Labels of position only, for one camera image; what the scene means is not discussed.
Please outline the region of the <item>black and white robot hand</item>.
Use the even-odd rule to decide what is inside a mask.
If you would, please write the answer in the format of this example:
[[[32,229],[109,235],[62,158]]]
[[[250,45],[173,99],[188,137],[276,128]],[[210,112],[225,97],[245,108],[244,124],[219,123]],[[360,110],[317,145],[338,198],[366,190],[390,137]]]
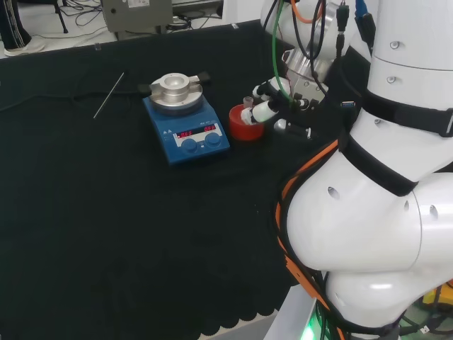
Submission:
[[[273,77],[253,90],[257,103],[245,106],[239,117],[245,125],[272,123],[276,131],[311,141],[317,137],[313,128],[297,120],[305,113],[313,113],[324,99],[314,82],[308,79],[291,81]]]

